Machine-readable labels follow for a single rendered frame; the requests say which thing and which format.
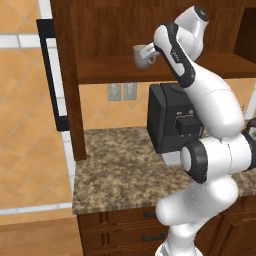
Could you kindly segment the black window frame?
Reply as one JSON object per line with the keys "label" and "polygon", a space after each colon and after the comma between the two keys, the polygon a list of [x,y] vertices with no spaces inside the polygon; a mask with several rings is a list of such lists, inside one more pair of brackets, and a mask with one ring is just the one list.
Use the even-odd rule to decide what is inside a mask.
{"label": "black window frame", "polygon": [[69,130],[68,116],[61,116],[59,114],[58,106],[57,106],[57,98],[54,89],[53,76],[50,66],[49,53],[47,49],[47,39],[55,39],[55,31],[54,24],[52,19],[37,19],[36,20],[38,35],[41,45],[41,51],[44,61],[44,67],[48,82],[48,89],[50,93],[53,114],[55,119],[55,125],[58,132],[65,132]]}

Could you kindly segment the white mug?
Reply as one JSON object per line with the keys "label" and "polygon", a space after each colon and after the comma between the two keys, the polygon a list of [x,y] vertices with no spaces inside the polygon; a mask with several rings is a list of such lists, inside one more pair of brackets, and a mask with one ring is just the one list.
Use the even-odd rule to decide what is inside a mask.
{"label": "white mug", "polygon": [[134,55],[134,62],[137,68],[139,69],[147,69],[150,65],[154,64],[156,61],[156,57],[151,57],[149,59],[143,59],[141,57],[141,50],[145,47],[146,45],[135,45],[133,47],[133,55]]}

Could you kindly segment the black coffee machine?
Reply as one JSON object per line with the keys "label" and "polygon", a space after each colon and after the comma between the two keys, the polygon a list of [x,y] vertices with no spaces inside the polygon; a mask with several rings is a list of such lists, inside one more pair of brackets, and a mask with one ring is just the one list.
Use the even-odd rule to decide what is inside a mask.
{"label": "black coffee machine", "polygon": [[165,165],[180,166],[182,146],[201,138],[204,126],[184,89],[172,82],[149,86],[147,130]]}

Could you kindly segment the wooden wall cabinet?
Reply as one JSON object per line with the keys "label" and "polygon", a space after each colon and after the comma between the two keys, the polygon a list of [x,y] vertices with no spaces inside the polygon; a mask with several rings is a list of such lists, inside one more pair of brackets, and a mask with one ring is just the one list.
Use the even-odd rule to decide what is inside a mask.
{"label": "wooden wall cabinet", "polygon": [[256,0],[73,0],[79,82],[171,80],[162,57],[146,70],[136,68],[132,47],[151,43],[158,25],[193,5],[209,19],[197,63],[223,78],[256,77]]}

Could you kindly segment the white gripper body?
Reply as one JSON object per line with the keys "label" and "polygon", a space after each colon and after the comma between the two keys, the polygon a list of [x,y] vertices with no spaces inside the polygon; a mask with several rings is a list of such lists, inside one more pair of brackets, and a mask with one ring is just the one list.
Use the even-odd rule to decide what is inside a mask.
{"label": "white gripper body", "polygon": [[141,57],[143,59],[149,59],[154,56],[158,56],[159,52],[155,49],[154,43],[150,43],[146,45],[142,50],[141,50]]}

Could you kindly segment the dark small object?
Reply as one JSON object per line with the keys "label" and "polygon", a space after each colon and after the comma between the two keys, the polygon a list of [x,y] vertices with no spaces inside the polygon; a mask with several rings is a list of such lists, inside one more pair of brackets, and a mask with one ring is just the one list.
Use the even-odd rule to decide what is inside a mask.
{"label": "dark small object", "polygon": [[249,120],[246,131],[256,141],[256,118]]}

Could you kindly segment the wooden drawer front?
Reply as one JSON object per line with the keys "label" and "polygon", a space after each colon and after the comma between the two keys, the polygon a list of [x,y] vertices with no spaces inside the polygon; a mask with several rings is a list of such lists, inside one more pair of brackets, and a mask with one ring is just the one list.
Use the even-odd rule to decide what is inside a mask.
{"label": "wooden drawer front", "polygon": [[124,224],[132,222],[142,222],[155,220],[156,217],[144,218],[143,211],[146,210],[150,213],[155,213],[154,207],[143,207],[125,210],[109,211],[107,213],[107,221],[109,224]]}
{"label": "wooden drawer front", "polygon": [[155,256],[158,245],[135,247],[126,250],[86,253],[85,256]]}
{"label": "wooden drawer front", "polygon": [[[96,251],[103,248],[163,241],[167,236],[167,231],[168,228],[161,225],[90,231],[82,233],[82,241],[87,251]],[[144,234],[147,237],[158,236],[161,232],[164,232],[165,238],[163,240],[142,242],[141,235]]]}

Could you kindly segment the wooden base cabinet door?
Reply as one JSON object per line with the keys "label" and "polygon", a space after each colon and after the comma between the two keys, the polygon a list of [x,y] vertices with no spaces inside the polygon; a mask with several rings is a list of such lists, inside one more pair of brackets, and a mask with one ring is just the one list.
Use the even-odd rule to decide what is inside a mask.
{"label": "wooden base cabinet door", "polygon": [[256,256],[256,195],[239,198],[225,213],[209,256]]}

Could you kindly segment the grey wall outlet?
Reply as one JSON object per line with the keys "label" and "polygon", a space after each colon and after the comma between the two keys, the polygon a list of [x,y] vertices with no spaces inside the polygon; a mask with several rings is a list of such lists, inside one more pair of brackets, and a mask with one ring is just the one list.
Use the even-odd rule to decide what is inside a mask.
{"label": "grey wall outlet", "polygon": [[121,100],[121,84],[120,83],[108,84],[108,100],[109,101]]}
{"label": "grey wall outlet", "polygon": [[135,100],[137,98],[137,84],[125,83],[124,84],[124,99]]}

